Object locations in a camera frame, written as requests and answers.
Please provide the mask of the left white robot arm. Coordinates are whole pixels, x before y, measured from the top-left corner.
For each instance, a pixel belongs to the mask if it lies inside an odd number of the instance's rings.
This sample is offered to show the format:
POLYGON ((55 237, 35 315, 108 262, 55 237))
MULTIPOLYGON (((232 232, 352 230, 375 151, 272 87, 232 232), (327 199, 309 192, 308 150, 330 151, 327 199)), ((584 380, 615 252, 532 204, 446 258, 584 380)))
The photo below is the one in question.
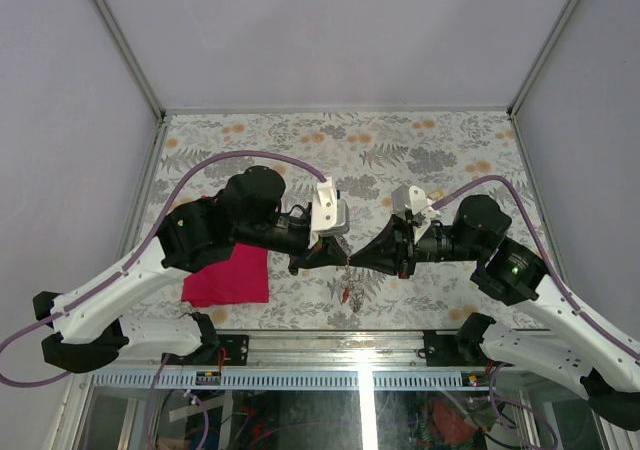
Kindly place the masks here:
POLYGON ((155 291, 229 260, 239 244, 288 255, 291 274, 345 265, 338 238, 349 230, 349 209, 334 183, 318 183, 300 215, 282 212, 285 189, 276 171, 253 166, 215 196, 175 207, 130 255, 90 282, 36 295, 36 318, 53 330, 41 343, 44 361, 74 374, 118 359, 215 362, 221 350, 209 316, 161 320, 128 312, 155 291))

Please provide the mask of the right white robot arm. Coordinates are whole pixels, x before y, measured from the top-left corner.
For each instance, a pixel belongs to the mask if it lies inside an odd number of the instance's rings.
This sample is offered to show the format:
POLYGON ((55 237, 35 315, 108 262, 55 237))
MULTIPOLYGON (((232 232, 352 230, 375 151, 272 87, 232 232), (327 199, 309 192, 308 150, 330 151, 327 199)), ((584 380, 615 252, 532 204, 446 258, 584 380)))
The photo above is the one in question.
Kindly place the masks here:
POLYGON ((510 217, 487 195, 462 200, 450 225, 409 208, 351 256, 355 267, 407 279, 419 263, 473 261, 470 279, 486 296, 527 314, 563 345, 519 335, 474 312, 455 336, 467 364, 507 363, 551 380, 583 398, 601 418, 624 430, 639 428, 639 343, 569 291, 547 264, 507 237, 510 217))

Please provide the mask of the red cloth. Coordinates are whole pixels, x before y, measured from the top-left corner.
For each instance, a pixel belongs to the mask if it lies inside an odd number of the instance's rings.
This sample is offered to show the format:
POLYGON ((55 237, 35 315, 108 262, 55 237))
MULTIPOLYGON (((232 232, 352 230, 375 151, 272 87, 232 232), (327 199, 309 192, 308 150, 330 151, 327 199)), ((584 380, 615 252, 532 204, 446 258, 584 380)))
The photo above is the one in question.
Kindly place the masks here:
POLYGON ((268 251, 238 244, 231 259, 184 280, 181 301, 196 308, 268 303, 268 251))

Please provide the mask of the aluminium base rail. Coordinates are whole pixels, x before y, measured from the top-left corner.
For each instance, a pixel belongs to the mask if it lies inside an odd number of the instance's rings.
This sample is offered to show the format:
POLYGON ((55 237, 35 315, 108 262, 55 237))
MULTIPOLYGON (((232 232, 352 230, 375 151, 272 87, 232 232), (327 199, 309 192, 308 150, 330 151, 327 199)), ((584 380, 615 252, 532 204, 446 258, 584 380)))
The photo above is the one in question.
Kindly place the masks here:
POLYGON ((129 361, 91 376, 95 387, 184 390, 472 390, 489 363, 447 353, 453 331, 293 331, 248 333, 240 366, 129 361))

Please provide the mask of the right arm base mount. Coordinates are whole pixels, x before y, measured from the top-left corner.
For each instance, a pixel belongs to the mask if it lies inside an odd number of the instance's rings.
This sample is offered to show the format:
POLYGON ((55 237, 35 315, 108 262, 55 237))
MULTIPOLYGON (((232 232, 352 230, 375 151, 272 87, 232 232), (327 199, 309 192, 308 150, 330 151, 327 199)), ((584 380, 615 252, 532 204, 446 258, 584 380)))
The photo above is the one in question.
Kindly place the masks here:
POLYGON ((417 356, 429 367, 486 366, 489 358, 480 344, 484 342, 484 333, 496 323, 490 316, 473 312, 454 334, 424 330, 423 347, 417 356))

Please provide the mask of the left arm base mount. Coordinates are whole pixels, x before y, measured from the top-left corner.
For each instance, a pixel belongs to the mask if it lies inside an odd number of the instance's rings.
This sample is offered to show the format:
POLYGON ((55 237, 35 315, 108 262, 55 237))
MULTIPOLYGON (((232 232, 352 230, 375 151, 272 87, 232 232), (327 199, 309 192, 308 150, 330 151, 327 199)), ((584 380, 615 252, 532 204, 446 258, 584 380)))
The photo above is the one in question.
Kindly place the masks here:
POLYGON ((182 358, 187 365, 246 366, 250 337, 244 334, 219 334, 206 314, 195 312, 190 317, 197 324, 199 346, 182 358))

